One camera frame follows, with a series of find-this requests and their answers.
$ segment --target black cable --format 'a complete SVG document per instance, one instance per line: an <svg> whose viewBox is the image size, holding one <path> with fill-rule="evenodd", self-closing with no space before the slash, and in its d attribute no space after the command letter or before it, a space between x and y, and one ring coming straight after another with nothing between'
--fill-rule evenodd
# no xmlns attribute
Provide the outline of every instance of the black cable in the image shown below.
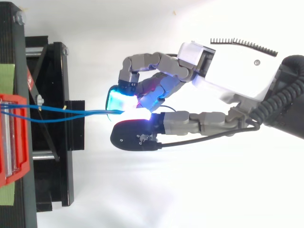
<svg viewBox="0 0 304 228"><path fill-rule="evenodd" d="M170 106L161 105L161 107L169 108L169 109L171 109L171 110L173 110L173 111L175 111L175 112L176 112L176 110L175 110L174 108L171 108Z"/></svg>
<svg viewBox="0 0 304 228"><path fill-rule="evenodd" d="M180 141L180 142L175 142L175 143L174 142L165 143L165 144L162 144L161 147L163 148L163 147L172 147L172 146L181 146L181 145L187 145L187 144L192 144L192 143L199 143L199 142L216 139L216 138L231 135L231 134L237 134L237 133L241 133L241 132L253 132L253 131L258 131L260 129L260 125L252 120L247 120L246 123L249 125L252 125L253 127L230 130L230 131L226 131L226 132L222 132L222 133L218 133L218 134L214 134L214 135L210 135L210 136L202 137L202 138L198 138L198 139Z"/></svg>
<svg viewBox="0 0 304 228"><path fill-rule="evenodd" d="M249 114L250 118L259 124L262 124L276 111L286 107L286 105L292 103L296 98L304 94L304 56L286 57L282 64L295 69L299 75L298 79L279 93L263 101Z"/></svg>
<svg viewBox="0 0 304 228"><path fill-rule="evenodd" d="M168 56L170 56L170 57L177 57L176 54L166 54L166 55L168 55Z"/></svg>
<svg viewBox="0 0 304 228"><path fill-rule="evenodd" d="M111 119L110 119L110 117L109 117L109 114L107 114L106 116L108 117L109 121L111 121L111 122L112 122L112 120L111 120Z"/></svg>

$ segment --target metal rod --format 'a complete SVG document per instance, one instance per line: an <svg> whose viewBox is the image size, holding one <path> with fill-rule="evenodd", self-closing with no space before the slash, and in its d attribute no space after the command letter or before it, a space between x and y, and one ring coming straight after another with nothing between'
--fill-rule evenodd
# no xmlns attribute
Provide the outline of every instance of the metal rod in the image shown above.
<svg viewBox="0 0 304 228"><path fill-rule="evenodd" d="M27 47L25 49L25 55L26 57L39 57L41 55L42 50L43 47Z"/></svg>
<svg viewBox="0 0 304 228"><path fill-rule="evenodd" d="M55 159L52 151L33 151L33 160Z"/></svg>

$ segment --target small screw head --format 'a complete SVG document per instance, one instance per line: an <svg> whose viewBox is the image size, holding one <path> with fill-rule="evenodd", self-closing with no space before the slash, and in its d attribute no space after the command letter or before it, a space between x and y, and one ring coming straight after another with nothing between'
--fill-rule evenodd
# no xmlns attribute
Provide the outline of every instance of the small screw head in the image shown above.
<svg viewBox="0 0 304 228"><path fill-rule="evenodd" d="M63 48L62 48L62 54L63 54L64 56L68 56L68 54L70 54L69 49L68 49L67 47L63 47Z"/></svg>
<svg viewBox="0 0 304 228"><path fill-rule="evenodd" d="M260 65L260 64L261 64L261 61L257 59L257 60L255 61L255 65L258 66L258 65Z"/></svg>
<svg viewBox="0 0 304 228"><path fill-rule="evenodd" d="M19 25L25 25L26 23L26 16L25 12L18 11L14 16L14 21L18 23Z"/></svg>

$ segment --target blue light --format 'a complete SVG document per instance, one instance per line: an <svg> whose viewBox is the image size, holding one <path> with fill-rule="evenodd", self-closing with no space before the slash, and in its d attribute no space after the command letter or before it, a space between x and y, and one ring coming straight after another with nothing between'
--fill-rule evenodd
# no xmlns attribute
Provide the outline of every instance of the blue light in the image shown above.
<svg viewBox="0 0 304 228"><path fill-rule="evenodd" d="M149 120L151 112L146 108L136 108L138 104L137 96L123 95L115 90L111 90L107 104L107 110L124 111L121 115L108 115L109 119L114 122L124 120L145 119Z"/></svg>
<svg viewBox="0 0 304 228"><path fill-rule="evenodd" d="M120 110L126 111L130 108L137 107L137 97L123 95L115 90L111 90L109 94L109 100L107 110Z"/></svg>

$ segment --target black serrated strip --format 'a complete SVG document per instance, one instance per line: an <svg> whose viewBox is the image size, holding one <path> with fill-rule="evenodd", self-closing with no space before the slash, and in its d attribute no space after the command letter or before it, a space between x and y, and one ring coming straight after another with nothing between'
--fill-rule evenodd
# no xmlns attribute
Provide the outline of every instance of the black serrated strip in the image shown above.
<svg viewBox="0 0 304 228"><path fill-rule="evenodd" d="M235 44L235 45L242 45L247 48L252 48L254 50L257 50L259 52L271 55L273 57L276 57L278 52L274 50L270 50L266 47L257 45L252 42L248 42L242 39L237 39L237 38L212 38L210 40L210 44Z"/></svg>

